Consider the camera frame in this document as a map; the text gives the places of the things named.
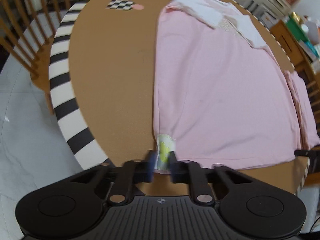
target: black and white striped table edge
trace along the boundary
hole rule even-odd
[[[85,122],[76,101],[69,73],[68,51],[72,28],[90,0],[78,0],[66,13],[54,36],[49,64],[52,105],[60,130],[83,169],[110,162]]]

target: wooden cabinet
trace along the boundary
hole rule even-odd
[[[279,23],[273,26],[270,29],[270,32],[276,37],[276,40],[285,50],[295,67],[304,61],[303,52],[301,51],[299,44],[287,29],[283,21],[279,21]]]

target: white tile floor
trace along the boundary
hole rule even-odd
[[[57,17],[51,16],[57,27]],[[51,35],[44,16],[40,20]],[[9,56],[0,74],[0,240],[22,238],[14,210],[25,194],[81,170],[56,117],[49,114],[43,92]]]

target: brown table top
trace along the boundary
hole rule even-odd
[[[73,5],[57,30],[51,52],[53,106],[61,131],[84,168],[107,156],[120,166],[127,160],[143,159],[155,148],[152,107],[157,19],[170,0],[132,0],[145,7],[140,11],[106,9],[110,1],[79,0]],[[251,15],[232,0],[222,1]],[[277,41],[254,16],[251,19],[281,69],[292,71]],[[307,162],[299,157],[243,172],[295,193]],[[156,175],[155,180],[168,186],[162,194],[186,193],[185,185],[170,185],[164,175]],[[157,194],[156,183],[141,187]]]

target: wooden chair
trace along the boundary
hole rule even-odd
[[[30,72],[31,81],[34,85],[44,91],[49,111],[53,114],[48,67],[51,45],[56,29],[49,15],[48,5],[54,8],[58,21],[61,22],[62,19],[58,0],[50,0],[47,3],[45,2],[46,0],[40,1],[42,10],[36,11],[32,0],[0,0],[8,18],[5,19],[1,17],[1,28],[6,34],[7,39],[4,37],[1,37],[0,39],[1,45]],[[62,0],[59,2],[64,2],[67,10],[70,8],[70,0]],[[40,12],[44,13],[45,19],[50,27],[51,34],[49,35],[46,35],[45,30],[40,23],[38,16]],[[32,27],[33,24],[30,24],[33,20],[35,21],[36,27]],[[29,39],[26,37],[21,24],[19,24],[22,22],[25,25],[26,30],[29,31]]]
[[[316,125],[317,125],[317,133],[320,134],[320,87],[317,80],[320,76],[313,75],[315,80],[309,82],[306,87],[308,92],[308,97],[310,100],[310,104],[312,107],[312,112],[315,117]],[[316,151],[315,156],[310,159],[310,168],[308,172],[308,176],[305,180],[305,186],[311,185],[319,185],[320,184],[320,146],[316,146],[311,149],[312,151]]]

